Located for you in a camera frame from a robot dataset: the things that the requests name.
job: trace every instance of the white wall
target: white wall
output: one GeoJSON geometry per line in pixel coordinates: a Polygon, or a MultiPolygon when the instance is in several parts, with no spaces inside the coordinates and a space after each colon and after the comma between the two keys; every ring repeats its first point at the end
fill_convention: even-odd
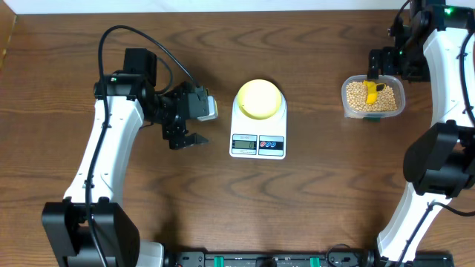
{"type": "MultiPolygon", "coordinates": [[[[405,0],[4,0],[17,14],[399,9],[405,0]]],[[[447,0],[471,5],[475,0],[447,0]]]]}

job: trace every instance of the green light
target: green light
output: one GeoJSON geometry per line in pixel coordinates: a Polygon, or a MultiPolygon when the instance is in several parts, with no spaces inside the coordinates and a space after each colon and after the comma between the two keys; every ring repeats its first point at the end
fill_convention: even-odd
{"type": "Polygon", "coordinates": [[[452,8],[452,7],[445,8],[445,9],[444,9],[444,12],[445,12],[447,15],[450,15],[450,14],[453,12],[453,8],[452,8]]]}

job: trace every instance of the chickpeas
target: chickpeas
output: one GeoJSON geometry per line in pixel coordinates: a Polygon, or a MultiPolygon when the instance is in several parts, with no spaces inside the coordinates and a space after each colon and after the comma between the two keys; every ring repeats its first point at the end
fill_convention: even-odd
{"type": "Polygon", "coordinates": [[[381,112],[398,109],[393,89],[389,86],[379,91],[378,99],[373,104],[366,103],[367,96],[368,89],[363,82],[351,82],[347,85],[348,105],[355,111],[381,112]]]}

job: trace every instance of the clear plastic container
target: clear plastic container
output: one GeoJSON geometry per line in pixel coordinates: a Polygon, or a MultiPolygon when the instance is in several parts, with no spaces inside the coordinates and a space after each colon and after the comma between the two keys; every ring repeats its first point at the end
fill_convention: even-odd
{"type": "Polygon", "coordinates": [[[380,75],[376,81],[372,81],[376,83],[385,83],[393,89],[394,99],[396,100],[396,106],[398,107],[397,110],[382,112],[364,112],[352,109],[348,104],[347,85],[351,82],[363,82],[365,79],[367,79],[366,75],[351,76],[344,82],[343,86],[341,87],[341,98],[343,100],[343,109],[345,117],[356,119],[387,118],[390,116],[399,115],[402,112],[406,105],[406,96],[404,95],[404,88],[402,87],[402,83],[397,78],[388,75],[380,75]]]}

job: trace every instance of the digital scale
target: digital scale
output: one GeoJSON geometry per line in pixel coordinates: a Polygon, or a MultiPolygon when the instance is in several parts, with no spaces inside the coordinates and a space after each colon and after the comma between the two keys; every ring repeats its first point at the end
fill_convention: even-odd
{"type": "Polygon", "coordinates": [[[229,154],[252,159],[283,159],[286,155],[287,103],[271,82],[252,80],[232,105],[229,154]]]}

